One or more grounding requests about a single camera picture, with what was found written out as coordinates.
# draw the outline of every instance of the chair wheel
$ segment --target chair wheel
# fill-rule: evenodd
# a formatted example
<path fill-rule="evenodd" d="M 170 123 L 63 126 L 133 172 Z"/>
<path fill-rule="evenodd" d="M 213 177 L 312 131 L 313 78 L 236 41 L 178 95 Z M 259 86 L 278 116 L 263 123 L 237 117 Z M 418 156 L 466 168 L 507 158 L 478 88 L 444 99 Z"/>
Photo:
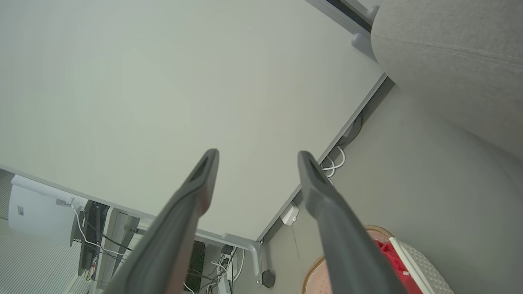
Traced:
<path fill-rule="evenodd" d="M 271 288 L 272 286 L 274 286 L 274 283 L 276 282 L 276 275 L 273 274 L 270 269 L 264 271 L 262 274 L 261 274 L 261 283 L 267 287 L 267 288 Z"/>

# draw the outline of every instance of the gray fabric chair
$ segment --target gray fabric chair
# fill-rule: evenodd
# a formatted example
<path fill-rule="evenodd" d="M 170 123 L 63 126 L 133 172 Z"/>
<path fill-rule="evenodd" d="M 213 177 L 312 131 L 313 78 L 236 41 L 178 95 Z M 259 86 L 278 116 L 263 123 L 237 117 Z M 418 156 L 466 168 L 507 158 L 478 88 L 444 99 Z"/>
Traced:
<path fill-rule="evenodd" d="M 400 88 L 523 159 L 522 0 L 384 0 L 371 39 Z"/>

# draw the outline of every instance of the white cable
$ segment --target white cable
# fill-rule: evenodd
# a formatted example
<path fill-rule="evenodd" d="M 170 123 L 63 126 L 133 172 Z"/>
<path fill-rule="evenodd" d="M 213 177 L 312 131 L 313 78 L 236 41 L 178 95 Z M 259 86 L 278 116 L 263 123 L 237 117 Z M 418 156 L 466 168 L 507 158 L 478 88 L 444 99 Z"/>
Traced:
<path fill-rule="evenodd" d="M 332 158 L 331 158 L 330 156 L 327 155 L 327 159 L 331 162 L 331 166 L 335 166 L 335 164 L 334 164 L 334 160 L 332 160 Z M 322 169 L 323 169 L 324 171 L 328 171 L 328 169 L 326 169 L 326 168 L 323 167 L 323 163 L 322 163 Z M 331 173 L 328 174 L 328 175 L 327 175 L 327 174 L 325 174 L 325 175 L 326 175 L 328 178 L 330 178 L 330 177 L 334 176 L 334 172 L 335 172 L 335 171 L 336 171 L 335 168 L 331 168 Z"/>
<path fill-rule="evenodd" d="M 80 226 L 80 217 L 78 216 L 78 212 L 76 212 L 76 208 L 75 208 L 74 204 L 72 204 L 72 203 L 71 203 L 71 208 L 73 209 L 74 214 L 76 215 L 76 220 L 78 221 L 78 228 L 80 229 L 80 233 L 82 233 L 82 236 L 84 237 L 84 241 L 85 241 L 85 243 L 88 243 L 88 244 L 94 245 L 94 246 L 96 246 L 96 247 L 100 247 L 102 250 L 105 250 L 105 251 L 107 251 L 107 252 L 111 252 L 111 253 L 115 253 L 115 254 L 119 254 L 119 255 L 124 255 L 124 253 L 119 253 L 119 252 L 116 252 L 116 251 L 111 251 L 111 250 L 108 250 L 108 249 L 102 248 L 100 245 L 98 245 L 98 244 L 96 244 L 96 243 L 89 242 L 89 241 L 87 240 L 87 238 L 85 237 L 84 231 L 82 231 L 82 227 Z"/>
<path fill-rule="evenodd" d="M 238 279 L 238 277 L 240 276 L 240 274 L 242 273 L 242 268 L 243 268 L 243 261 L 245 260 L 245 249 L 243 249 L 243 257 L 242 257 L 242 265 L 240 266 L 240 269 L 238 270 L 238 273 L 236 274 L 236 277 L 234 277 L 232 279 L 232 281 L 236 281 L 236 279 Z"/>
<path fill-rule="evenodd" d="M 214 286 L 214 285 L 215 285 L 215 283 L 212 283 L 212 284 L 208 285 L 208 286 L 207 286 L 207 290 L 205 290 L 205 294 L 209 294 L 209 288 L 210 288 L 211 286 Z"/>
<path fill-rule="evenodd" d="M 191 288 L 187 287 L 187 285 L 185 284 L 185 282 L 184 282 L 184 286 L 185 286 L 185 288 L 187 288 L 189 291 L 191 291 L 192 294 L 195 294 L 195 292 L 192 291 Z"/>
<path fill-rule="evenodd" d="M 332 160 L 332 158 L 330 156 L 327 155 L 327 159 L 331 162 L 331 167 L 323 167 L 323 162 L 322 164 L 320 164 L 320 167 L 322 168 L 323 172 L 325 172 L 325 175 L 327 176 L 327 179 L 329 182 L 331 182 L 331 185 L 334 187 L 334 183 L 332 182 L 331 180 L 331 177 L 334 175 L 334 172 L 336 171 L 337 168 L 340 168 L 343 166 L 343 164 L 345 164 L 345 152 L 343 152 L 343 149 L 336 145 L 336 147 L 338 148 L 339 152 L 342 154 L 342 163 L 336 165 L 334 163 L 334 160 Z"/>
<path fill-rule="evenodd" d="M 222 255 L 220 256 L 220 259 L 218 260 L 218 263 L 221 263 L 222 262 L 222 258 L 225 256 L 225 254 L 222 253 Z M 219 266 L 216 266 L 216 275 L 220 276 L 220 268 Z"/>
<path fill-rule="evenodd" d="M 219 264 L 219 263 L 217 263 L 217 262 L 215 262 L 215 261 L 211 261 L 211 263 L 212 263 L 213 265 L 217 265 L 217 266 L 223 268 L 223 270 L 224 270 L 225 273 L 227 274 L 227 269 L 226 269 L 223 265 L 221 265 L 221 264 Z"/>
<path fill-rule="evenodd" d="M 332 165 L 331 167 L 326 167 L 326 168 L 324 168 L 324 169 L 323 169 L 324 171 L 330 171 L 330 170 L 332 170 L 332 169 L 340 168 L 340 167 L 345 163 L 345 152 L 343 152 L 343 149 L 342 149 L 340 146 L 336 145 L 336 147 L 338 147 L 340 153 L 341 153 L 342 156 L 343 156 L 342 163 L 340 163 L 340 164 L 338 164 L 338 165 L 334 165 L 334 161 L 331 160 L 331 161 L 333 162 L 333 165 Z"/>

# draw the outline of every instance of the metal bracket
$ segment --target metal bracket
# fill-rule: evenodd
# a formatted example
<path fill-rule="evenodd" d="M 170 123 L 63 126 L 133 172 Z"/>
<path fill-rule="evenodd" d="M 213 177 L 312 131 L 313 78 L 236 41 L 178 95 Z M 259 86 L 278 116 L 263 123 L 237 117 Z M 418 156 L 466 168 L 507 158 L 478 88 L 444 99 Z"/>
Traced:
<path fill-rule="evenodd" d="M 139 218 L 132 217 L 132 216 L 127 216 L 127 222 L 126 222 L 125 226 L 123 227 L 123 236 L 122 236 L 122 239 L 120 241 L 120 244 L 122 244 L 122 246 L 129 247 L 129 244 L 131 243 L 132 237 L 134 236 L 134 234 L 138 230 L 138 223 L 139 222 L 140 222 Z M 125 247 L 122 247 L 122 246 L 118 247 L 118 253 L 122 253 L 123 254 L 127 250 L 127 249 L 125 249 Z M 118 265 L 122 261 L 122 258 L 123 258 L 123 255 L 118 254 L 116 256 L 115 265 L 112 268 L 112 275 L 113 276 L 116 273 L 116 270 L 118 269 Z"/>
<path fill-rule="evenodd" d="M 374 19 L 376 19 L 376 14 L 378 14 L 378 10 L 380 9 L 380 6 L 374 5 L 367 10 L 367 18 L 374 22 Z"/>
<path fill-rule="evenodd" d="M 218 235 L 199 229 L 196 230 L 196 236 L 238 247 L 241 249 L 249 250 L 253 256 L 254 276 L 256 278 L 256 285 L 258 287 L 262 286 L 262 244 L 260 242 L 245 239 L 235 235 Z"/>
<path fill-rule="evenodd" d="M 372 60 L 378 62 L 376 60 L 376 56 L 374 56 L 374 52 L 372 51 L 372 45 L 370 43 L 369 37 L 358 32 L 354 34 L 350 43 L 354 46 L 354 48 L 358 49 L 363 54 L 370 57 Z"/>
<path fill-rule="evenodd" d="M 348 17 L 346 14 L 344 14 L 342 11 L 340 11 L 336 6 L 331 4 L 329 0 L 306 0 L 309 2 L 312 6 L 314 6 L 319 11 L 323 12 L 326 16 L 331 18 L 333 21 L 338 23 L 340 26 L 348 30 L 350 33 L 367 33 L 370 35 L 368 31 L 366 31 L 363 27 L 361 27 L 357 22 L 355 22 L 353 19 Z"/>

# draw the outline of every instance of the red fabric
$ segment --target red fabric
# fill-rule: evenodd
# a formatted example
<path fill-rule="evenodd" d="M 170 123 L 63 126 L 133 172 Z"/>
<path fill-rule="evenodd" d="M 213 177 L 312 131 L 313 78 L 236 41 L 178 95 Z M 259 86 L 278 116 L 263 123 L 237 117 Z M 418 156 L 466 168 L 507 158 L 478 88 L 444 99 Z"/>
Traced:
<path fill-rule="evenodd" d="M 385 257 L 387 257 L 387 259 L 391 262 L 394 271 L 396 272 L 398 278 L 400 278 L 401 282 L 407 289 L 407 292 L 409 294 L 423 294 L 416 282 L 414 281 L 414 279 L 412 278 L 412 276 L 410 274 L 405 274 L 405 272 L 408 272 L 408 270 L 403 264 L 403 261 L 401 261 L 392 244 L 381 243 L 376 240 L 374 240 L 374 242 L 380 248 L 381 253 L 383 253 Z"/>

